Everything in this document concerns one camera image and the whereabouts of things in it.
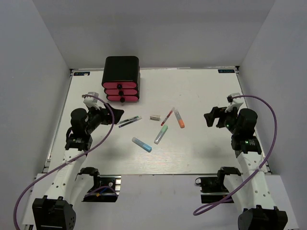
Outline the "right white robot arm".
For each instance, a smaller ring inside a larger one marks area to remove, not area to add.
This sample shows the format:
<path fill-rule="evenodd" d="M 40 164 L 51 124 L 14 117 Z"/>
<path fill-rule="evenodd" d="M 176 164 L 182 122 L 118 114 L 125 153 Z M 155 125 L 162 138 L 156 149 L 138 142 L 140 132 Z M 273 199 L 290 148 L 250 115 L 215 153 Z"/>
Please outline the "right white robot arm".
<path fill-rule="evenodd" d="M 231 194 L 239 211 L 238 229 L 283 230 L 288 216 L 278 209 L 266 182 L 264 158 L 254 135 L 257 113 L 247 108 L 213 107 L 204 118 L 208 127 L 218 119 L 216 126 L 225 127 L 232 134 L 231 146 L 241 168 L 220 168 L 216 184 L 220 190 Z"/>

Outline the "blue highlighter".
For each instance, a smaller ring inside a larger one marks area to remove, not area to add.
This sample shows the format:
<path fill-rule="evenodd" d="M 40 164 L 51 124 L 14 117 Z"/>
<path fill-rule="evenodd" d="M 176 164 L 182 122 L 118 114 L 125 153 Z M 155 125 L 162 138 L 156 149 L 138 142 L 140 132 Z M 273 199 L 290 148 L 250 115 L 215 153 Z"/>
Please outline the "blue highlighter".
<path fill-rule="evenodd" d="M 147 145 L 146 143 L 142 142 L 141 140 L 137 139 L 136 137 L 132 138 L 132 142 L 135 143 L 136 145 L 138 145 L 139 147 L 141 147 L 142 149 L 144 149 L 147 152 L 152 151 L 151 146 Z"/>

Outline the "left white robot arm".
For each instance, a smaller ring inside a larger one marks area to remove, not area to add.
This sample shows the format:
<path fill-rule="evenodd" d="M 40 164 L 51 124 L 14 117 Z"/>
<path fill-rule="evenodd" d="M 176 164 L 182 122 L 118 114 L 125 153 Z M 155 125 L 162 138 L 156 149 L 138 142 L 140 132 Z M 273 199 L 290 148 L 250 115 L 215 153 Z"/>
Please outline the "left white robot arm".
<path fill-rule="evenodd" d="M 76 224 L 76 208 L 89 191 L 101 187 L 99 170 L 82 167 L 91 148 L 91 134 L 99 125 L 117 124 L 124 111 L 111 106 L 71 112 L 71 127 L 66 133 L 63 168 L 58 169 L 54 181 L 42 198 L 32 204 L 38 230 L 72 230 Z"/>

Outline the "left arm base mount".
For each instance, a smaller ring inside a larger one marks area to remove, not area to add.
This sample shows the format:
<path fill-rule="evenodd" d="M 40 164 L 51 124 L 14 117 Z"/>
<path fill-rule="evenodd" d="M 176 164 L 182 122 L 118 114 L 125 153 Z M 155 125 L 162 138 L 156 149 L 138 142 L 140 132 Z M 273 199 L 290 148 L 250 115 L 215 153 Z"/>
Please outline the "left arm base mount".
<path fill-rule="evenodd" d="M 101 175 L 93 167 L 81 168 L 78 175 L 89 175 L 93 186 L 86 192 L 83 202 L 115 203 L 121 187 L 120 175 Z"/>

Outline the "pink top drawer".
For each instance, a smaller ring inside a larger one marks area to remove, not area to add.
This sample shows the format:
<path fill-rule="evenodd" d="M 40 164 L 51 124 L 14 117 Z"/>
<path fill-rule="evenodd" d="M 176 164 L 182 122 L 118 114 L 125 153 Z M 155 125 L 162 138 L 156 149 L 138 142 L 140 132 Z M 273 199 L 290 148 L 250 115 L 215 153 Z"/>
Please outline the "pink top drawer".
<path fill-rule="evenodd" d="M 102 83 L 105 89 L 134 89 L 138 86 L 137 83 L 133 81 L 114 81 Z"/>

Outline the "orange highlighter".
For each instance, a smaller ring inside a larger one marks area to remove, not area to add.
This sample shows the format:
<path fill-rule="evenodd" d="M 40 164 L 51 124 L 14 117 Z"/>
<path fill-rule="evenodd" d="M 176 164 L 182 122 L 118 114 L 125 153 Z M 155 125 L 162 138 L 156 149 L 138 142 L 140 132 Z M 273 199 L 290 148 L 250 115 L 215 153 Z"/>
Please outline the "orange highlighter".
<path fill-rule="evenodd" d="M 176 117 L 176 119 L 178 121 L 178 124 L 179 124 L 180 128 L 184 128 L 185 124 L 184 124 L 184 122 L 183 122 L 183 120 L 181 118 L 181 115 L 180 115 L 180 113 L 179 113 L 179 111 L 177 109 L 174 110 L 174 114 L 175 114 L 175 117 Z"/>

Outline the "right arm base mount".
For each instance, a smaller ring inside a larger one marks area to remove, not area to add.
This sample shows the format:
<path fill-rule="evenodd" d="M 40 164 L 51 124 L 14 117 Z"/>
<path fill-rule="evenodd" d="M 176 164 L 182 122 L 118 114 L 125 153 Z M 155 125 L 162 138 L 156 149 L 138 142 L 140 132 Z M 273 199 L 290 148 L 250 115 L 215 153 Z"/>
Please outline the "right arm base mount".
<path fill-rule="evenodd" d="M 226 197 L 229 191 L 224 186 L 224 179 L 232 174 L 241 175 L 236 167 L 221 167 L 214 176 L 198 177 L 195 185 L 201 188 L 201 203 L 210 204 Z"/>

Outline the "white eraser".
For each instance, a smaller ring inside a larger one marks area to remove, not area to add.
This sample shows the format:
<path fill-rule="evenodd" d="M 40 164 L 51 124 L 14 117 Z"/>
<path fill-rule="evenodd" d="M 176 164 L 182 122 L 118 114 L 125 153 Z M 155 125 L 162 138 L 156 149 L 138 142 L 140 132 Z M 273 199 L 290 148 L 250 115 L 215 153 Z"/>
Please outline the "white eraser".
<path fill-rule="evenodd" d="M 159 121 L 160 120 L 160 116 L 159 115 L 150 115 L 150 119 L 151 120 L 155 120 L 155 121 Z"/>

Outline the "green highlighter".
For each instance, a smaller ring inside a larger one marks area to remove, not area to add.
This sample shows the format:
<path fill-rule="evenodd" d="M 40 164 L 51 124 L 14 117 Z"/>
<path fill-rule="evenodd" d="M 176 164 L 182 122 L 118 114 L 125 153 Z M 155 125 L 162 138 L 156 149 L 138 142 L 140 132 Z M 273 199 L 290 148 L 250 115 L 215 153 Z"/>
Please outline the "green highlighter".
<path fill-rule="evenodd" d="M 163 135 L 165 134 L 165 132 L 167 131 L 167 129 L 168 129 L 168 126 L 163 125 L 162 129 L 160 130 L 159 134 L 157 135 L 157 137 L 154 140 L 155 144 L 158 144 L 161 141 L 161 139 L 162 139 Z"/>

